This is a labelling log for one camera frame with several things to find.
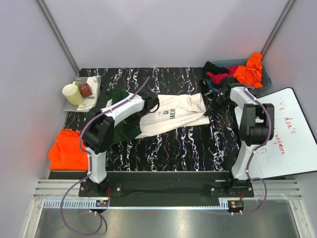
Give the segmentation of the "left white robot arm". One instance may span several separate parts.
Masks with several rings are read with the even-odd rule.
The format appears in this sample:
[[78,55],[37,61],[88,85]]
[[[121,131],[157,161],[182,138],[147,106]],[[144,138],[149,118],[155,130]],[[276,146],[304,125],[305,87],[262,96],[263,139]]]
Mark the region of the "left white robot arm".
[[158,95],[146,92],[127,92],[122,99],[116,100],[111,96],[109,101],[111,104],[89,111],[78,143],[88,159],[85,182],[95,196],[106,193],[106,152],[111,145],[117,143],[115,138],[120,132],[139,129],[141,118],[159,109]]

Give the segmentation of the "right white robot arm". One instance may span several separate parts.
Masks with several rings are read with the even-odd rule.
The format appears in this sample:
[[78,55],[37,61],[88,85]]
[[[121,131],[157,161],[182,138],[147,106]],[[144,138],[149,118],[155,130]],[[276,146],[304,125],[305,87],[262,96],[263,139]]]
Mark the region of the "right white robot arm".
[[221,83],[219,95],[213,98],[204,113],[213,117],[233,103],[242,110],[239,125],[241,149],[229,177],[220,187],[233,197],[249,189],[251,181],[260,179],[251,177],[250,165],[257,150],[272,140],[274,134],[274,105],[261,103],[250,92],[253,89],[232,76],[226,77]]

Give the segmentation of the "white green Charlie Brown t-shirt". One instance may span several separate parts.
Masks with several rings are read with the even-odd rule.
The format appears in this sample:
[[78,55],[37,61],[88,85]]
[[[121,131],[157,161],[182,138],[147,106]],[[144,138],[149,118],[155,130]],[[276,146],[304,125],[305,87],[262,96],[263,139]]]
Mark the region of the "white green Charlie Brown t-shirt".
[[[108,91],[116,100],[122,99],[127,92]],[[158,95],[159,109],[141,118],[140,128],[131,129],[128,133],[120,132],[115,138],[117,143],[156,136],[179,127],[207,125],[208,117],[203,114],[206,107],[200,93],[194,95]]]

